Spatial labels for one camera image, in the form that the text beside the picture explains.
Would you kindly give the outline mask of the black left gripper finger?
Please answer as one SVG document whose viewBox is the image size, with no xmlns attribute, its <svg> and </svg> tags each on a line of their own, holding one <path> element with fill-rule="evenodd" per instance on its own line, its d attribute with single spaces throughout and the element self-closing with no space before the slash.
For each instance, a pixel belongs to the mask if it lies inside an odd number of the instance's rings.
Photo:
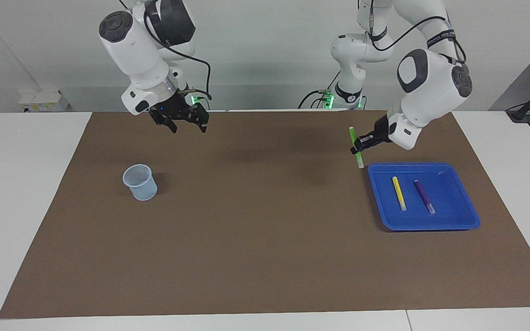
<svg viewBox="0 0 530 331">
<path fill-rule="evenodd" d="M 359 136 L 352 143 L 351 153 L 357 154 L 375 145 L 377 145 L 377 138 L 374 135 Z"/>
</svg>

